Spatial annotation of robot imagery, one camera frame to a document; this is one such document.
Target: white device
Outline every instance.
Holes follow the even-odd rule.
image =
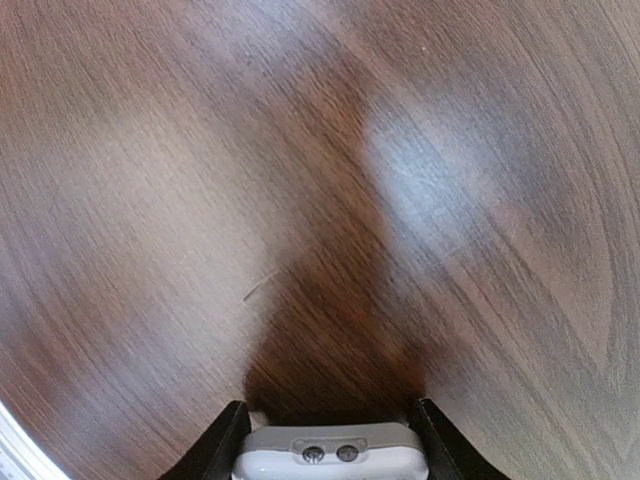
[[[399,423],[263,427],[249,434],[233,480],[426,480],[420,439]]]

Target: brown wood grain surface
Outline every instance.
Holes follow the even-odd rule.
[[[5,0],[0,398],[74,479],[245,394],[637,479],[638,132],[635,0]]]

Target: white strip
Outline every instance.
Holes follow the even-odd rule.
[[[0,402],[0,473],[11,480],[69,480]]]

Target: metal terminal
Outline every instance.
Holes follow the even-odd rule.
[[[358,449],[353,445],[343,445],[338,449],[336,455],[343,462],[353,462],[356,458],[358,458]]]
[[[308,447],[302,452],[302,458],[307,463],[318,463],[324,458],[324,450],[320,447]]]

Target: gray top of device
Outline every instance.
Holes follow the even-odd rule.
[[[337,427],[263,427],[249,434],[242,453],[275,450],[302,454],[308,447],[326,453],[353,445],[360,452],[373,448],[410,447],[422,450],[418,435],[400,423],[345,425]]]

